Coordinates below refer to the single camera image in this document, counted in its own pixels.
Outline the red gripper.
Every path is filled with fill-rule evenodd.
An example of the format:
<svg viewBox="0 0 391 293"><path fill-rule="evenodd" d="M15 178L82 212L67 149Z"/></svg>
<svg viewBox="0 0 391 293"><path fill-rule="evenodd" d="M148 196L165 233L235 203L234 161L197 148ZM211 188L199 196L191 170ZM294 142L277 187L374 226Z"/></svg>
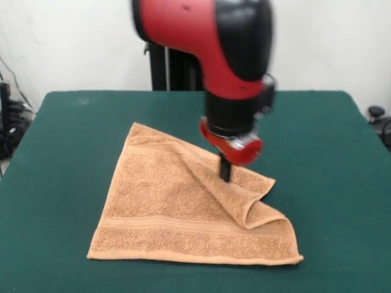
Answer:
<svg viewBox="0 0 391 293"><path fill-rule="evenodd" d="M256 160L263 149L263 142L254 131L231 138L216 136L206 123L207 119L201 118L201 135L220 151L219 177L230 182L232 165L244 166Z"/></svg>

